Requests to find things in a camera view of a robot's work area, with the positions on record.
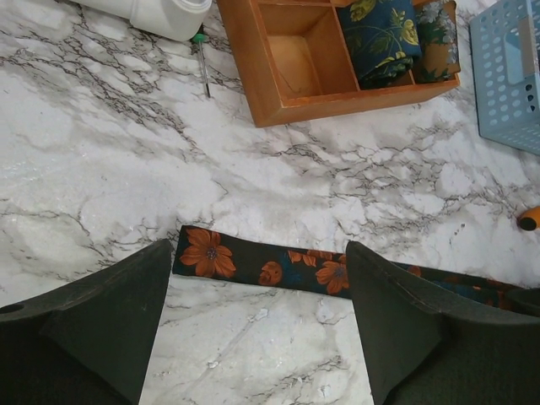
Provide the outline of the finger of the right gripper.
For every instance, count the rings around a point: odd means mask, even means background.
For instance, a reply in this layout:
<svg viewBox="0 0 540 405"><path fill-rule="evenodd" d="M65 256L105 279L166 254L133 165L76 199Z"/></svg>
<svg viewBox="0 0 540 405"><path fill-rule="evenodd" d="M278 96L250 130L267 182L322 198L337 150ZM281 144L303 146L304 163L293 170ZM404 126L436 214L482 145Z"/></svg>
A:
<svg viewBox="0 0 540 405"><path fill-rule="evenodd" d="M513 289L506 294L514 312L540 316L540 288Z"/></svg>

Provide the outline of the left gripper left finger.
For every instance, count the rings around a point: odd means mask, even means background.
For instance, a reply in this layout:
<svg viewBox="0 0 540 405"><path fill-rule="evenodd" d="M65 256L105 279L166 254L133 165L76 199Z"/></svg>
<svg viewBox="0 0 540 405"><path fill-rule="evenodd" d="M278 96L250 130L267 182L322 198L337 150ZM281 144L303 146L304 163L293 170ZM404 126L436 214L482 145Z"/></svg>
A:
<svg viewBox="0 0 540 405"><path fill-rule="evenodd" d="M3 404L137 404L163 310L172 245L1 309Z"/></svg>

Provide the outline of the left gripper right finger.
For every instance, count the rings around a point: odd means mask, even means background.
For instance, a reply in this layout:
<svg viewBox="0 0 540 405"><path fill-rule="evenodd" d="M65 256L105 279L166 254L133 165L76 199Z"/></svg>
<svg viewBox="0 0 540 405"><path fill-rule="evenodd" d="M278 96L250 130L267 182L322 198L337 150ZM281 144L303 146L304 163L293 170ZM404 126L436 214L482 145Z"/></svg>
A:
<svg viewBox="0 0 540 405"><path fill-rule="evenodd" d="M346 265L374 403L538 403L539 316L460 296L358 242Z"/></svg>

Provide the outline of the black orange floral tie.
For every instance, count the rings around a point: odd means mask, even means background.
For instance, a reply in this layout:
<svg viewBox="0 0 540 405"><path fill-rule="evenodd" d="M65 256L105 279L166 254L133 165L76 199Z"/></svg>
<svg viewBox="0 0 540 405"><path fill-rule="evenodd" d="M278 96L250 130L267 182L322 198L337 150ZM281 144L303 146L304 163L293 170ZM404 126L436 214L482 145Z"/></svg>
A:
<svg viewBox="0 0 540 405"><path fill-rule="evenodd" d="M399 268L481 304L510 311L517 287L490 278L398 262ZM346 255L262 244L195 226L180 230L172 272L350 299Z"/></svg>

